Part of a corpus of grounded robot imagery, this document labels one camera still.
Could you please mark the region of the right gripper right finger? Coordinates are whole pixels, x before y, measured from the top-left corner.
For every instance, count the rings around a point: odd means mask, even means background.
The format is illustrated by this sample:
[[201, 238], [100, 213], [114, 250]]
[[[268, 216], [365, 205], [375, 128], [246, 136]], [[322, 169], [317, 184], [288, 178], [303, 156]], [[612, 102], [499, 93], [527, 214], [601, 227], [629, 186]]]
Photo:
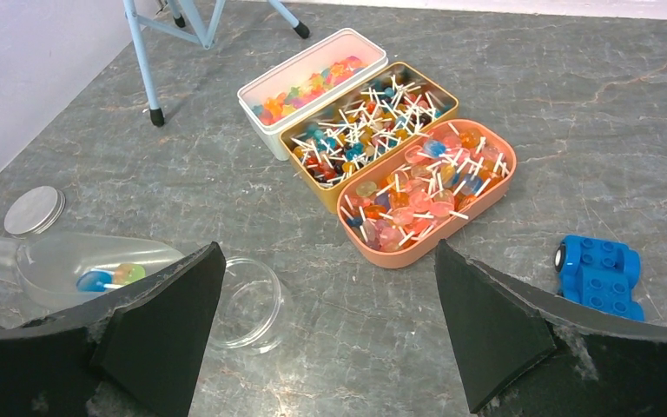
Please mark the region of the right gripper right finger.
[[446, 241], [435, 275], [473, 414], [667, 416], [667, 327], [568, 301]]

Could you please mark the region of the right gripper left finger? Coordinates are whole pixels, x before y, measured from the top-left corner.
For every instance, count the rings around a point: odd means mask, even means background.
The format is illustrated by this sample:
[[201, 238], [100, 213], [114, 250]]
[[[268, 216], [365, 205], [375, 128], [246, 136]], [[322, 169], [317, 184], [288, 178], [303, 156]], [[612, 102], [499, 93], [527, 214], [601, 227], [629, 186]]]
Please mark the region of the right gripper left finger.
[[84, 416], [103, 383], [160, 416], [187, 415], [225, 267], [210, 243], [126, 287], [0, 328], [0, 416]]

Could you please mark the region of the green lollipop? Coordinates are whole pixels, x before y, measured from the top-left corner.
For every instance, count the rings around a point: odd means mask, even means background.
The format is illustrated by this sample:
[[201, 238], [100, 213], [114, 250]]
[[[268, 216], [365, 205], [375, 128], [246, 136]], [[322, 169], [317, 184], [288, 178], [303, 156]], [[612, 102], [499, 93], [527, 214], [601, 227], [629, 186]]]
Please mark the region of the green lollipop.
[[146, 276], [146, 270], [142, 265], [135, 263], [122, 263], [112, 275], [112, 284], [129, 285], [141, 280]]

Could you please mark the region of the blue lollipop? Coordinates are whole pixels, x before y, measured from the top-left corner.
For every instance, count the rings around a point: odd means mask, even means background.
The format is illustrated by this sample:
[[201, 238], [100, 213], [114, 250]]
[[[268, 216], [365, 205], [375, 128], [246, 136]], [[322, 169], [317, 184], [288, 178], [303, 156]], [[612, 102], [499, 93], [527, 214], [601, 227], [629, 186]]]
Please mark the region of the blue lollipop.
[[76, 281], [76, 289], [82, 292], [104, 292], [106, 285], [113, 284], [113, 273], [102, 269], [91, 269]]

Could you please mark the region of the clear plastic scoop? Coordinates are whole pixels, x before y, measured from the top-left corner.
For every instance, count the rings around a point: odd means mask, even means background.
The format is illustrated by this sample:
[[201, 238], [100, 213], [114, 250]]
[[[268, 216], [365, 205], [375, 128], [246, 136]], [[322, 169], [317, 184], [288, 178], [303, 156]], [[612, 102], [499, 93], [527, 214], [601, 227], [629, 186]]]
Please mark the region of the clear plastic scoop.
[[164, 243], [120, 236], [55, 232], [25, 240], [0, 237], [0, 280], [19, 285], [36, 303], [60, 310], [126, 286], [78, 291], [76, 281], [91, 269], [114, 273], [122, 263], [135, 263], [149, 276], [182, 257]]

